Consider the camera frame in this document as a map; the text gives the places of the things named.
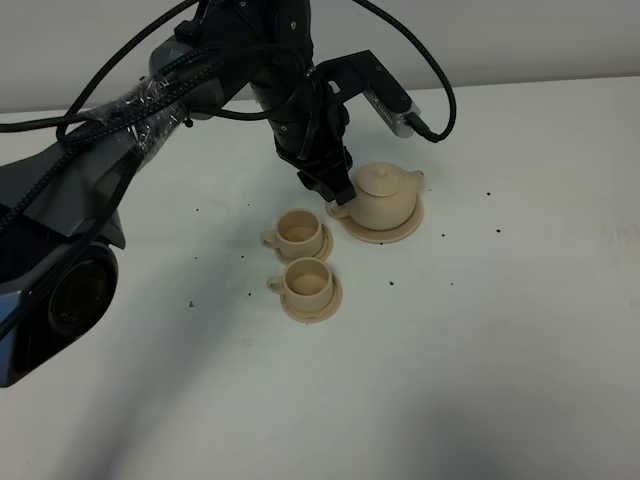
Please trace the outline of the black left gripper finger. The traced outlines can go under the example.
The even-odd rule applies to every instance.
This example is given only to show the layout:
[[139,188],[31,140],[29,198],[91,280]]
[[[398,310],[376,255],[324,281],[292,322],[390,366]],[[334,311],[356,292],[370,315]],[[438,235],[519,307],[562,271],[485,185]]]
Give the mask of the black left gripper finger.
[[325,201],[333,201],[335,199],[331,189],[319,180],[303,171],[298,171],[297,176],[307,190],[318,193]]
[[350,178],[352,166],[352,157],[343,145],[337,146],[324,157],[319,184],[320,195],[325,201],[342,206],[356,197]]

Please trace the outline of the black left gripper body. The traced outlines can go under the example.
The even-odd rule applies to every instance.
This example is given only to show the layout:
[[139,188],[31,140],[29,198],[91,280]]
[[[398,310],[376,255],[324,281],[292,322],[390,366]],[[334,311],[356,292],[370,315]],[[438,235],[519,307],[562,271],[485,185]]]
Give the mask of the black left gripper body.
[[331,99],[326,77],[302,52],[269,44],[265,63],[250,82],[256,101],[269,115],[277,153],[312,173],[335,169],[347,173],[349,155],[342,137],[346,122]]

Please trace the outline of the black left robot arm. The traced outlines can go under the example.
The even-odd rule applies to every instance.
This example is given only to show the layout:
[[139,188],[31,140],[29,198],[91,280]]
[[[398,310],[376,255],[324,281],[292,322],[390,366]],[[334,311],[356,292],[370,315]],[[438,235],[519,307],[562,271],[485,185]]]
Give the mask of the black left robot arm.
[[349,116],[313,63],[306,1],[198,1],[157,47],[132,90],[30,123],[54,128],[46,150],[1,169],[1,384],[9,387],[87,333],[114,297],[117,209],[134,176],[183,125],[227,109],[245,87],[278,156],[325,199],[350,201]]

